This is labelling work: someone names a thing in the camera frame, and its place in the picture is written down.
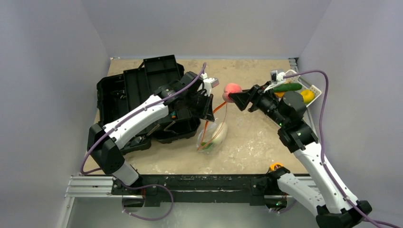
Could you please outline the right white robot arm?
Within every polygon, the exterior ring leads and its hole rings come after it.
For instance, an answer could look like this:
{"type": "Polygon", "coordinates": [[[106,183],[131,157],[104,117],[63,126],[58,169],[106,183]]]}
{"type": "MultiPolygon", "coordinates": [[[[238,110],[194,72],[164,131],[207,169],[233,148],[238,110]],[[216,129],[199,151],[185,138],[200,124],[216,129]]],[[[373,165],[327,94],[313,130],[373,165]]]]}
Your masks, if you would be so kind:
{"type": "Polygon", "coordinates": [[[313,190],[289,170],[280,167],[268,174],[267,188],[270,192],[282,191],[292,196],[313,214],[321,228],[352,228],[364,221],[372,207],[349,190],[322,155],[318,137],[303,120],[307,107],[300,93],[286,91],[278,99],[268,87],[254,85],[249,90],[243,90],[231,83],[225,86],[222,97],[241,111],[252,104],[249,112],[260,110],[278,124],[281,142],[305,167],[318,188],[313,190]]]}

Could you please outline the pink peach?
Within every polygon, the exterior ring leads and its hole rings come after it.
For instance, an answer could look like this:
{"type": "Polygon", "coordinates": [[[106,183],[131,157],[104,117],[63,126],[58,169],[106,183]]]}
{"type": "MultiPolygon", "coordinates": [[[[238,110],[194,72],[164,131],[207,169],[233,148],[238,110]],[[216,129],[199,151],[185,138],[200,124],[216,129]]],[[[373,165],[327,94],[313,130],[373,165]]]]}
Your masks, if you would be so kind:
{"type": "Polygon", "coordinates": [[[225,86],[222,98],[227,103],[234,103],[234,101],[229,97],[229,94],[240,93],[242,92],[242,88],[240,85],[236,83],[229,83],[225,86]]]}

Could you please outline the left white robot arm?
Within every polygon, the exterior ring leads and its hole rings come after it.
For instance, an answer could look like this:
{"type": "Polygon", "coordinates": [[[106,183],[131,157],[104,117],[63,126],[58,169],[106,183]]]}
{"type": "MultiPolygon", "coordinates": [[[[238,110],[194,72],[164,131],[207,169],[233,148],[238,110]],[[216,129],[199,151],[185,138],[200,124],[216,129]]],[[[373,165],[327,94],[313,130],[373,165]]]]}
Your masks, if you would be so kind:
{"type": "Polygon", "coordinates": [[[94,124],[89,129],[89,156],[107,175],[123,183],[129,194],[137,194],[142,187],[141,176],[121,153],[121,149],[138,133],[173,111],[185,108],[199,119],[214,121],[212,112],[212,89],[219,80],[187,72],[180,80],[160,86],[145,102],[118,120],[104,126],[94,124]]]}

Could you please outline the clear zip bag orange zipper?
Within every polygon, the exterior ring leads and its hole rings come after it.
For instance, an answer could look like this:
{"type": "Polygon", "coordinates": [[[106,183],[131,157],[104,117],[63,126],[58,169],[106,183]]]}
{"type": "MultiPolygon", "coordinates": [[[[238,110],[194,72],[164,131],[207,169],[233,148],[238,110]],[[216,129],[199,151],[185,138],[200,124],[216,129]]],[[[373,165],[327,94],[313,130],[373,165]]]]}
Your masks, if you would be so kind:
{"type": "Polygon", "coordinates": [[[206,121],[197,137],[197,152],[218,153],[228,132],[228,103],[223,102],[213,110],[214,122],[206,121]]]}

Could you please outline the green cucumber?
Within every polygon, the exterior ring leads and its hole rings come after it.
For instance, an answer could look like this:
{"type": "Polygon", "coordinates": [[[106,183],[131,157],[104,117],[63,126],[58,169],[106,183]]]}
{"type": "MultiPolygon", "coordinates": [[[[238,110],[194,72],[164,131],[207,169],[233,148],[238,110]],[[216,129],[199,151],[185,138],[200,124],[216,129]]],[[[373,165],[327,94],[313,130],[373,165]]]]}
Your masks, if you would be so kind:
{"type": "Polygon", "coordinates": [[[285,83],[273,88],[273,92],[281,93],[287,91],[297,91],[300,89],[302,89],[302,85],[299,83],[285,83]]]}

